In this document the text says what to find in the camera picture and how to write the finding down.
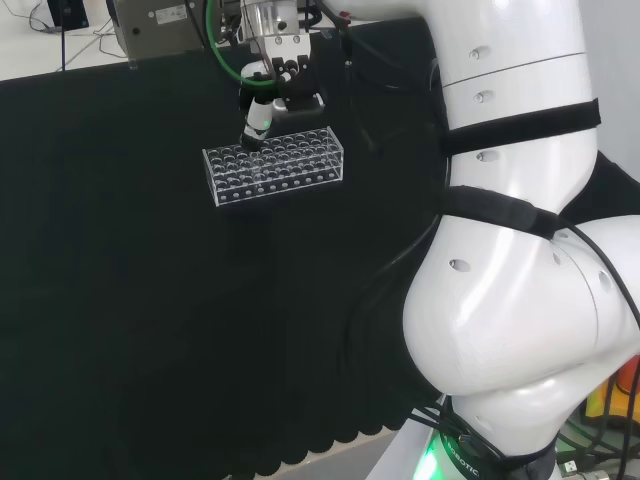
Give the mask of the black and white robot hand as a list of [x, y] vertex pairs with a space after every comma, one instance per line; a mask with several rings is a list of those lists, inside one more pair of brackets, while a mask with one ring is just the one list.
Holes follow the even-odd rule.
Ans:
[[239, 106], [245, 124], [240, 145], [253, 152], [276, 119], [319, 114], [324, 100], [308, 33], [254, 37], [249, 44], [260, 59], [241, 70]]

